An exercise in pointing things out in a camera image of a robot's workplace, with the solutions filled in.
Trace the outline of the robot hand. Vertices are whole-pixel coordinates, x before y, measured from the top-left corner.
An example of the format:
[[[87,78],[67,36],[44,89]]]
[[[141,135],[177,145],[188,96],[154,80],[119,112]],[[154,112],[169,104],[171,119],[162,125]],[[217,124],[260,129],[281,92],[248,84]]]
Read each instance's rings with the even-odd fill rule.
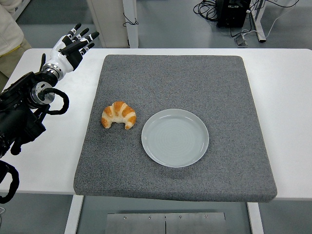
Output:
[[[83,56],[95,45],[93,41],[99,36],[95,31],[89,34],[89,28],[78,33],[81,23],[62,36],[50,53],[50,59],[44,66],[56,68],[61,75],[74,71]]]

